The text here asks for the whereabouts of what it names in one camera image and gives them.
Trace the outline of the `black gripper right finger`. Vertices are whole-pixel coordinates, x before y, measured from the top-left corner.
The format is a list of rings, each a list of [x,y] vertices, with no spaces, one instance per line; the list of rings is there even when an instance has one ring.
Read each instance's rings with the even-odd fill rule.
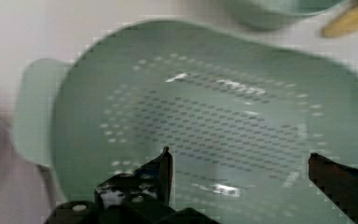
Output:
[[[309,180],[351,221],[358,224],[358,169],[318,153],[308,159]]]

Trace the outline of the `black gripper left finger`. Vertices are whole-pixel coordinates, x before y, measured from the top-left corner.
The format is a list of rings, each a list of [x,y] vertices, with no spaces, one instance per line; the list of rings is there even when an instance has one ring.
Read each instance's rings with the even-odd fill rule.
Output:
[[[94,202],[102,209],[121,205],[130,196],[149,195],[166,205],[172,189],[173,158],[166,146],[153,160],[130,173],[116,174],[94,190]]]

